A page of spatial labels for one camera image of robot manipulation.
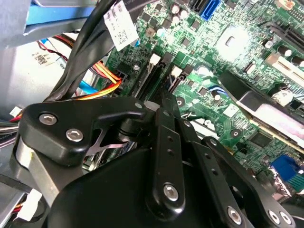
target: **black plastic arm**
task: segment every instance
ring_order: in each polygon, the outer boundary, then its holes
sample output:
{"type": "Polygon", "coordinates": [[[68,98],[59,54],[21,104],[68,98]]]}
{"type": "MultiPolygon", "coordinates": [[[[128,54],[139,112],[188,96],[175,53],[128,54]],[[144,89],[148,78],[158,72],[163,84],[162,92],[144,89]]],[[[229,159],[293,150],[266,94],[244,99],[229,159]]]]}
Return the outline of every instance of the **black plastic arm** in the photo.
{"type": "Polygon", "coordinates": [[[185,209],[181,140],[174,116],[164,108],[156,111],[155,127],[146,203],[159,220],[170,221],[185,209]]]}
{"type": "Polygon", "coordinates": [[[19,134],[31,149],[55,162],[65,166],[80,165],[92,146],[94,129],[107,130],[127,118],[141,119],[146,112],[144,104],[133,97],[33,104],[23,112],[19,134]],[[52,114],[56,123],[43,124],[39,120],[42,114],[52,114]],[[66,136],[69,129],[79,130],[83,139],[69,140],[66,136]]]}
{"type": "Polygon", "coordinates": [[[182,150],[187,151],[188,158],[206,184],[212,223],[219,227],[253,228],[238,207],[210,148],[199,143],[195,130],[188,121],[177,119],[176,124],[181,136],[182,150]]]}
{"type": "Polygon", "coordinates": [[[202,144],[215,155],[229,186],[242,194],[248,219],[259,228],[295,228],[289,213],[245,170],[245,168],[212,137],[205,137],[202,144]]]}

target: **white label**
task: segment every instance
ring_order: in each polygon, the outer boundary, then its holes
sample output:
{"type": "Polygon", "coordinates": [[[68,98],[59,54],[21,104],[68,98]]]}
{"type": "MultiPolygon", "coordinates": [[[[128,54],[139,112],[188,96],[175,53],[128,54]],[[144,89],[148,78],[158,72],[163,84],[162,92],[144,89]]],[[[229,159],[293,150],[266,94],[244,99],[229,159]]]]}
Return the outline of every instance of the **white label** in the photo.
{"type": "Polygon", "coordinates": [[[31,221],[37,210],[38,202],[41,197],[42,194],[40,192],[38,192],[36,189],[32,189],[27,196],[27,200],[23,203],[21,210],[18,212],[17,218],[31,221]]]}
{"type": "Polygon", "coordinates": [[[22,108],[15,106],[9,114],[12,115],[14,118],[16,118],[17,115],[19,115],[21,113],[21,111],[22,111],[22,108]]]}
{"type": "Polygon", "coordinates": [[[231,118],[238,112],[238,110],[238,107],[236,107],[234,104],[230,104],[223,114],[231,118]]]}
{"type": "Polygon", "coordinates": [[[117,3],[104,15],[104,22],[109,29],[117,51],[139,38],[123,1],[117,3]]]}

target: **yellow component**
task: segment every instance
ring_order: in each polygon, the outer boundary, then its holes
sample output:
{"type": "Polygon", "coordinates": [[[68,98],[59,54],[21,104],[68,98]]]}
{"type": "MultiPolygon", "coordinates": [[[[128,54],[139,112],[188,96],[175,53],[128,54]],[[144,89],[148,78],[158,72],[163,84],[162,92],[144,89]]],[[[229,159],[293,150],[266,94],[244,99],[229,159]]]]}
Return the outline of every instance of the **yellow component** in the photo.
{"type": "Polygon", "coordinates": [[[276,4],[285,10],[291,10],[295,5],[295,2],[291,0],[276,0],[276,4]]]}
{"type": "Polygon", "coordinates": [[[278,54],[270,54],[265,60],[269,65],[304,87],[304,72],[278,54]]]}

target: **white sticker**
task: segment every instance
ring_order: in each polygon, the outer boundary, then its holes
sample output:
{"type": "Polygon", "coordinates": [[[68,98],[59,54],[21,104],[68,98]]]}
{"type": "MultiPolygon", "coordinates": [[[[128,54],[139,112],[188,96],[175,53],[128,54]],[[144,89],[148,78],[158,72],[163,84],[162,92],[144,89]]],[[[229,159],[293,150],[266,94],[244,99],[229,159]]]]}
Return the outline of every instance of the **white sticker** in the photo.
{"type": "Polygon", "coordinates": [[[35,189],[32,189],[27,196],[26,201],[23,203],[21,210],[17,214],[17,218],[21,218],[26,221],[31,221],[33,218],[38,202],[41,199],[42,194],[35,189]]]}
{"type": "Polygon", "coordinates": [[[32,54],[32,57],[39,64],[39,66],[46,67],[56,61],[54,56],[52,56],[47,51],[35,52],[32,54]]]}
{"type": "Polygon", "coordinates": [[[19,115],[21,113],[21,111],[22,111],[22,108],[15,106],[9,114],[12,115],[14,118],[16,118],[17,115],[19,115]]]}
{"type": "Polygon", "coordinates": [[[117,51],[137,40],[138,34],[124,2],[120,1],[104,15],[117,51]]]}
{"type": "Polygon", "coordinates": [[[223,114],[231,118],[238,112],[238,110],[238,107],[236,107],[234,104],[230,104],[228,108],[226,108],[226,110],[223,112],[223,114]]]}

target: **black connector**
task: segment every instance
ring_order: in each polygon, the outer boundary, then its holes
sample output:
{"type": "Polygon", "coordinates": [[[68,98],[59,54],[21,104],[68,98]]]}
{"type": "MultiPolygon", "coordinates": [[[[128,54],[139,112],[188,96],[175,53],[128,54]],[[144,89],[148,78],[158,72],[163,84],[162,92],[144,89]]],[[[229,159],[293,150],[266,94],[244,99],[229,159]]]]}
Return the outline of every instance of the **black connector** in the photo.
{"type": "Polygon", "coordinates": [[[274,24],[269,27],[281,39],[296,48],[299,52],[304,54],[304,36],[296,31],[291,25],[276,27],[274,24]]]}

